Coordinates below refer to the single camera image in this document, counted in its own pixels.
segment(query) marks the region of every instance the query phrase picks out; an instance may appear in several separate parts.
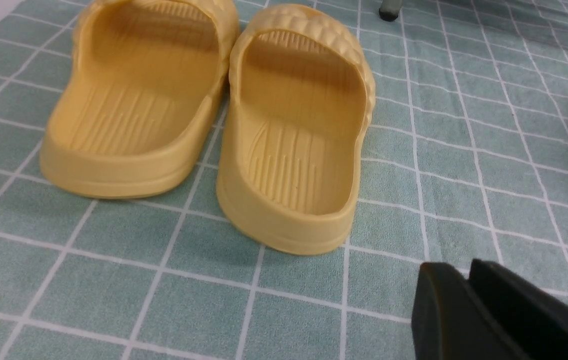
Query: slipper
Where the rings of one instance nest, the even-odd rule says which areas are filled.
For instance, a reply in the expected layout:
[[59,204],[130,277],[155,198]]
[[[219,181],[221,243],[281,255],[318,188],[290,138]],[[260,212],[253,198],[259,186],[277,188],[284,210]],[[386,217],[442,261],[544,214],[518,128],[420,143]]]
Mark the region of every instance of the slipper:
[[232,0],[96,0],[41,149],[66,191],[142,198],[190,173],[217,116],[239,35]]
[[443,262],[419,266],[410,328],[415,360],[546,359],[530,357],[462,274]]
[[310,7],[259,11],[231,53],[217,198],[238,230],[318,255],[350,233],[361,147],[375,105],[362,48]]
[[468,283],[533,359],[568,359],[568,305],[493,261],[473,259]]

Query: yellow slipper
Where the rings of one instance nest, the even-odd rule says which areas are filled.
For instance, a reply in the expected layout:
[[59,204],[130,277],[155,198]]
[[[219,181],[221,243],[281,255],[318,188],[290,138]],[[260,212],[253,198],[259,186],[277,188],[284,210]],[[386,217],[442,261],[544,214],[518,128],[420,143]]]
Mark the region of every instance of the yellow slipper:
[[96,0],[74,33],[42,173],[92,198],[176,187],[217,115],[239,31],[232,0]]
[[350,233],[375,82],[346,27],[310,7],[257,13],[231,53],[217,178],[224,214],[249,237],[318,255]]

